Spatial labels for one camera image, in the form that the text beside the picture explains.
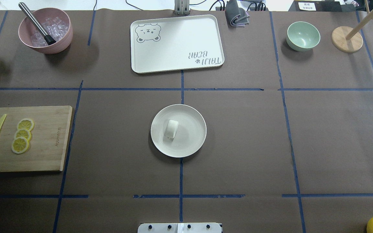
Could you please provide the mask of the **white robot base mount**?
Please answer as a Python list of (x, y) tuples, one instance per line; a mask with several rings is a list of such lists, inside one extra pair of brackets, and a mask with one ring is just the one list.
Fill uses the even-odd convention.
[(216, 222), (196, 223), (143, 223), (138, 233), (222, 233), (222, 224)]

